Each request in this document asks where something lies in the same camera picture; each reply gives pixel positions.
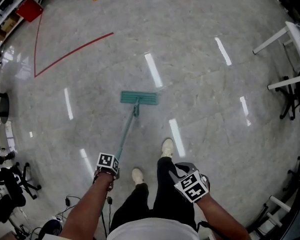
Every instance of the white desk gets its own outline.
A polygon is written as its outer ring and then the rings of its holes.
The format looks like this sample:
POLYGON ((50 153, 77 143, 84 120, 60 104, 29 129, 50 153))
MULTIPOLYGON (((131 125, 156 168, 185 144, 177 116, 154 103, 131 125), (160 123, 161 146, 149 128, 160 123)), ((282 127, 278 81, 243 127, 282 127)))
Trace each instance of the white desk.
MULTIPOLYGON (((278 38, 280 38, 281 36, 283 36, 284 34, 288 33, 291 40, 284 43, 284 45, 289 44, 289 43, 294 43, 299 55, 300 55, 300 27, 298 25, 295 25, 291 22, 286 21, 285 22, 286 26, 281 29, 278 33, 274 34, 272 37, 270 37, 267 41, 265 41, 263 44, 261 44, 260 46, 258 46, 257 48, 255 48, 253 50, 254 54, 257 54, 258 52, 260 52, 262 49, 264 49, 265 47, 267 47, 268 45, 270 45, 272 42, 274 42, 275 40, 277 40, 278 38)), ((287 85, 291 85, 294 83, 300 82, 300 76, 297 76, 295 78, 291 78, 285 81, 281 81, 281 82, 277 82, 274 84, 270 84, 268 85, 268 89, 275 89, 278 87, 282 87, 282 86, 287 86, 287 85)))

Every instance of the glossy floor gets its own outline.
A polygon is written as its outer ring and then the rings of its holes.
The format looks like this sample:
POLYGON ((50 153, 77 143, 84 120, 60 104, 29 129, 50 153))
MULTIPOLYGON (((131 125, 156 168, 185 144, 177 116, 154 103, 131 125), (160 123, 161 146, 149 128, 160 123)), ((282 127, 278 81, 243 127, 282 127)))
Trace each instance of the glossy floor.
MULTIPOLYGON (((158 92, 159 105, 143 105, 131 127, 121 176, 110 193, 112 213, 134 189, 133 167, 143 170, 153 205, 156 162, 166 137, 181 140, 173 161, 195 163, 209 177, 212 196, 244 225, 270 195, 280 195, 287 170, 300 156, 300 114, 280 120, 285 99, 267 85, 293 70, 281 45, 285 37, 252 53, 290 20, 276 0, 45 4, 37 74, 73 49, 114 34, 36 78, 39 19, 23 23, 5 46, 0 92, 11 101, 9 144, 42 185, 38 199, 28 198, 22 208, 32 226, 61 212, 66 195, 82 197, 99 152, 116 152, 132 109, 120 103, 121 90, 158 92)), ((105 214, 108 223, 108 207, 105 214)), ((202 217, 197 211, 196 220, 202 217)), ((103 234, 99 223, 96 236, 103 234)))

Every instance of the red floor line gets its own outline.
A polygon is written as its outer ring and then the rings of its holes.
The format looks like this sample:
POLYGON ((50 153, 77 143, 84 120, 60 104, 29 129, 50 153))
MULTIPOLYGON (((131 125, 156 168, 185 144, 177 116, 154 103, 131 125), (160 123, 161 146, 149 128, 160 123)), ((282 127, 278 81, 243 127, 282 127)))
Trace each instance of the red floor line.
POLYGON ((73 54, 73 53, 79 51, 80 49, 82 49, 82 48, 84 48, 84 47, 86 47, 86 46, 88 46, 88 45, 91 45, 92 43, 94 43, 94 42, 96 42, 96 41, 99 41, 99 40, 104 39, 104 38, 106 38, 106 37, 108 37, 108 36, 111 36, 111 35, 113 35, 113 34, 114 34, 113 32, 111 32, 111 33, 109 33, 109 34, 105 34, 105 35, 103 35, 103 36, 101 36, 101 37, 98 37, 97 39, 94 39, 94 40, 92 40, 92 41, 90 41, 90 42, 87 42, 86 44, 84 44, 84 45, 82 45, 82 46, 80 46, 80 47, 74 49, 73 51, 70 51, 69 53, 67 53, 66 55, 63 55, 61 58, 57 59, 55 62, 53 62, 52 64, 50 64, 49 66, 47 66, 45 69, 43 69, 42 71, 40 71, 40 73, 38 73, 38 74, 35 75, 34 77, 36 78, 37 76, 41 75, 41 74, 42 74, 43 72, 45 72, 47 69, 51 68, 53 65, 57 64, 59 61, 61 61, 61 60, 63 60, 64 58, 68 57, 69 55, 71 55, 71 54, 73 54))
POLYGON ((36 32, 36 38, 35 38, 35 45, 34 45, 34 65, 33 65, 33 68, 34 68, 34 78, 36 78, 36 54, 37 54, 37 42, 38 42, 38 36, 39 36, 39 29, 40 29, 40 24, 41 24, 41 19, 42 19, 42 15, 43 13, 41 13, 41 16, 40 16, 40 20, 39 20, 39 25, 38 25, 38 30, 36 32))

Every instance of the mop head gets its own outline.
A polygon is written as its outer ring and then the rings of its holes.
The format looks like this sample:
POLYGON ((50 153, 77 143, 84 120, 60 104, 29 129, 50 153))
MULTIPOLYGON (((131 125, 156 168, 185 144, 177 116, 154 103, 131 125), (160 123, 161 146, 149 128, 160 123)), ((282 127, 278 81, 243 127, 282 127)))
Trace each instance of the mop head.
POLYGON ((158 105, 158 94, 156 92, 126 91, 121 92, 121 103, 158 105))

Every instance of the white sneaker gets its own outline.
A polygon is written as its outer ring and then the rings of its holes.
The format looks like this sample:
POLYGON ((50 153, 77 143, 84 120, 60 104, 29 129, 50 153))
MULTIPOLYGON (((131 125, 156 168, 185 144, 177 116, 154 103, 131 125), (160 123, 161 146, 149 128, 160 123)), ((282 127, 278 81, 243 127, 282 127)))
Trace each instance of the white sneaker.
POLYGON ((134 168, 132 170, 132 179, 135 183, 135 185, 144 183, 144 174, 142 173, 142 171, 138 168, 134 168))
POLYGON ((161 157, 172 158, 172 154, 174 153, 175 145, 172 139, 167 138, 162 144, 162 155, 161 157))

